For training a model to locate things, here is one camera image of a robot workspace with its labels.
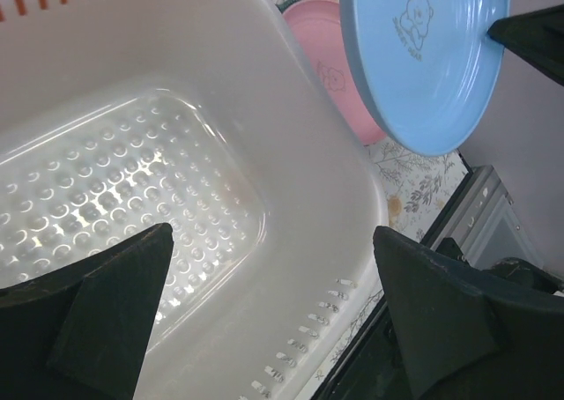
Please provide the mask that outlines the pink bear plate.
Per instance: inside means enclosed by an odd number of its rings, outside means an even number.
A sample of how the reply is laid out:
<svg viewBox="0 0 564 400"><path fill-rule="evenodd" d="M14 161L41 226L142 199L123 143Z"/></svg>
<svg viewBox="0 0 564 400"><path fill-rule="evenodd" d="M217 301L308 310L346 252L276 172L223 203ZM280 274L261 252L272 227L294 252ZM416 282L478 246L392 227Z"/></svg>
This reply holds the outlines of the pink bear plate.
<svg viewBox="0 0 564 400"><path fill-rule="evenodd" d="M382 141L386 135L367 111L348 66L339 3L302 0L282 15L331 100L361 143Z"/></svg>

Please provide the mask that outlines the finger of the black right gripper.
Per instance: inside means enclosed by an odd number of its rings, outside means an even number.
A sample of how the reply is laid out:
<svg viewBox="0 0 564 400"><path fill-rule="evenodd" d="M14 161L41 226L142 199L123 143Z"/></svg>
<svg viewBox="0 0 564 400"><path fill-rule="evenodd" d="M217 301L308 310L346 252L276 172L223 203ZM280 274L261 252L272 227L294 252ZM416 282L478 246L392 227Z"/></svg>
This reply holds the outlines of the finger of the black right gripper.
<svg viewBox="0 0 564 400"><path fill-rule="evenodd" d="M563 85L564 4L496 20L488 36Z"/></svg>

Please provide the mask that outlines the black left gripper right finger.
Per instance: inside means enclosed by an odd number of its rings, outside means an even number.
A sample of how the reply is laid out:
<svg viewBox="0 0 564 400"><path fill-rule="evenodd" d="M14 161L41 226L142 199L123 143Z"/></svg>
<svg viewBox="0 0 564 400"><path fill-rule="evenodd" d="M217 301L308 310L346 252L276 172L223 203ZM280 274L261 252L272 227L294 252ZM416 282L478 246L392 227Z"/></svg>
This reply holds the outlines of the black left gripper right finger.
<svg viewBox="0 0 564 400"><path fill-rule="evenodd" d="M563 299L379 226L374 252L416 399L561 399Z"/></svg>

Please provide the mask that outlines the blue bear plate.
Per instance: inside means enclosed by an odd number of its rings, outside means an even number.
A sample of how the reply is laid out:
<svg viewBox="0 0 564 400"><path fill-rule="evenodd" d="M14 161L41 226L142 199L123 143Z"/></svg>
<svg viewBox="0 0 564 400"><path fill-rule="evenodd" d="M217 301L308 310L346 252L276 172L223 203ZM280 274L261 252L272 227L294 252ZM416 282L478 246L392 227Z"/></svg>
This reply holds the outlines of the blue bear plate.
<svg viewBox="0 0 564 400"><path fill-rule="evenodd" d="M422 156L456 150L486 111L510 0L339 0L347 62L375 123Z"/></svg>

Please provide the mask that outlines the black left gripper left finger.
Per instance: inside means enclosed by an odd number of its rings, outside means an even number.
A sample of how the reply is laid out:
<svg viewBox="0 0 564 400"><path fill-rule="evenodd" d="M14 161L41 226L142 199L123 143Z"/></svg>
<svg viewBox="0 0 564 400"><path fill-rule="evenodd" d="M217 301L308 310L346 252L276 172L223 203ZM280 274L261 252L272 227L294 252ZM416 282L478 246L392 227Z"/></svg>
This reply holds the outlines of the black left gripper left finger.
<svg viewBox="0 0 564 400"><path fill-rule="evenodd" d="M131 399L173 253L159 223L1 291L3 399Z"/></svg>

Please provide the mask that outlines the white plastic bin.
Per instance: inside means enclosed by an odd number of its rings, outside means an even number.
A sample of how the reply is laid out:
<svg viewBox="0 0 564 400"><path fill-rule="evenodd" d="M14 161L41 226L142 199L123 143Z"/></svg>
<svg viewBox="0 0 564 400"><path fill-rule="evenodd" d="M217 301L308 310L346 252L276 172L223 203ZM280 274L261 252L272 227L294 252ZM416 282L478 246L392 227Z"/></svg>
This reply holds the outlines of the white plastic bin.
<svg viewBox="0 0 564 400"><path fill-rule="evenodd" d="M1 284L168 223L136 398L307 398L387 218L271 0L1 0Z"/></svg>

